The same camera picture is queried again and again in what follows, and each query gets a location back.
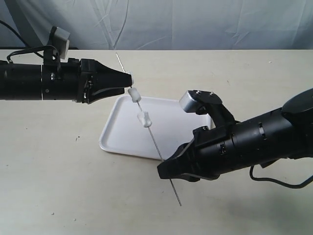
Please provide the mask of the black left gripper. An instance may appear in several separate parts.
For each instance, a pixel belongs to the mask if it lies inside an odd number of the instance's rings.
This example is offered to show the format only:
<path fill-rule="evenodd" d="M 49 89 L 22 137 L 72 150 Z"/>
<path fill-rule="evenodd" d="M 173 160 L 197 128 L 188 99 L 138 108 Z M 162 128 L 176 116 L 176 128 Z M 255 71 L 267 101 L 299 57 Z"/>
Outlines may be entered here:
<path fill-rule="evenodd" d="M 92 104 L 107 97 L 125 93 L 126 87 L 133 85 L 128 73 L 111 69 L 93 59 L 75 59 L 76 103 Z"/>

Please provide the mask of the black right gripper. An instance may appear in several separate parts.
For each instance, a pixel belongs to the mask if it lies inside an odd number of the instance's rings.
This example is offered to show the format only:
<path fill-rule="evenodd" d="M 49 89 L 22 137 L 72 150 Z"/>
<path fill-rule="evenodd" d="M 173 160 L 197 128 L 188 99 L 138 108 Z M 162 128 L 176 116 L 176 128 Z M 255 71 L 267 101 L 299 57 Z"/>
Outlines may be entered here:
<path fill-rule="evenodd" d="M 242 169 L 241 126 L 197 128 L 188 144 L 187 158 L 181 158 L 186 146 L 180 145 L 170 158 L 157 166 L 159 178 L 198 182 L 216 180 L 222 174 Z"/>

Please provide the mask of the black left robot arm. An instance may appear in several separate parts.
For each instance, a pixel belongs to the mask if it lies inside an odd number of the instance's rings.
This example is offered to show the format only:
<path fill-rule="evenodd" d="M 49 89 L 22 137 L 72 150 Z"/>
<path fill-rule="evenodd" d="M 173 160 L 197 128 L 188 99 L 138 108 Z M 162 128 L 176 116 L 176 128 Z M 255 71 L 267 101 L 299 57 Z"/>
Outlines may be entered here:
<path fill-rule="evenodd" d="M 132 85 L 130 74 L 93 59 L 70 58 L 43 65 L 2 62 L 0 66 L 2 100 L 72 100 L 91 104 L 121 95 Z"/>

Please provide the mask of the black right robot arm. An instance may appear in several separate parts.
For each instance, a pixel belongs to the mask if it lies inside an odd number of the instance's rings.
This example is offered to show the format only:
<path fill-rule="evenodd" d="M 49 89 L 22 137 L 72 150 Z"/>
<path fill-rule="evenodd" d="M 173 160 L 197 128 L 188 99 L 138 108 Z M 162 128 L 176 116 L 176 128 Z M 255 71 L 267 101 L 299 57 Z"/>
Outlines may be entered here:
<path fill-rule="evenodd" d="M 187 113 L 209 115 L 215 126 L 195 129 L 190 142 L 159 164 L 161 179 L 215 180 L 243 168 L 313 155 L 312 90 L 245 121 L 237 121 L 213 92 L 188 90 L 179 103 Z"/>

